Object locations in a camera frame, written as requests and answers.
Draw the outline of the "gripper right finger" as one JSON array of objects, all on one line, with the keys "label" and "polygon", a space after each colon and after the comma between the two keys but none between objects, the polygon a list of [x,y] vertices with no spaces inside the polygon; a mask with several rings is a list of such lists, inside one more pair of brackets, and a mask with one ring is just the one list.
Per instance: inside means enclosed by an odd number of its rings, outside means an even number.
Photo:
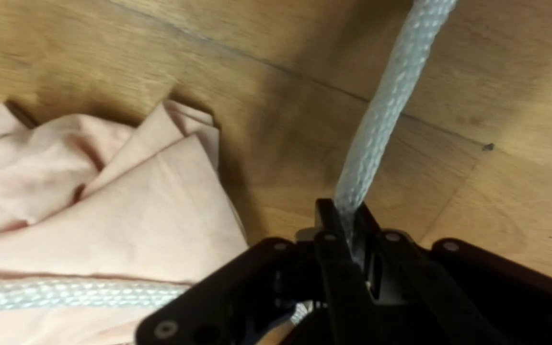
[{"label": "gripper right finger", "polygon": [[456,238],[423,249],[383,230],[366,206],[354,215],[357,248],[394,269],[447,345],[552,345],[552,277]]}]

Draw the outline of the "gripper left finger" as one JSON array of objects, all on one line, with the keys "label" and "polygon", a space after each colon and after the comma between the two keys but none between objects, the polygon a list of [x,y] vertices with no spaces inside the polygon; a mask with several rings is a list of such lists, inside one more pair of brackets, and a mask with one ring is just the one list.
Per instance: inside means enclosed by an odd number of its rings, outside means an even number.
[{"label": "gripper left finger", "polygon": [[368,261],[351,258],[330,199],[308,241],[262,240],[137,327],[137,345],[255,345],[306,301],[318,305],[282,345],[371,345]]}]

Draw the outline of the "pink cloth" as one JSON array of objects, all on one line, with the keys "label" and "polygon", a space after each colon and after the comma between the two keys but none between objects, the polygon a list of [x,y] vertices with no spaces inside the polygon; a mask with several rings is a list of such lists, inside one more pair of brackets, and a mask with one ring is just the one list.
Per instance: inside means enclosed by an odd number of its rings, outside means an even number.
[{"label": "pink cloth", "polygon": [[0,345],[134,345],[145,316],[248,249],[213,116],[138,127],[0,104]]}]

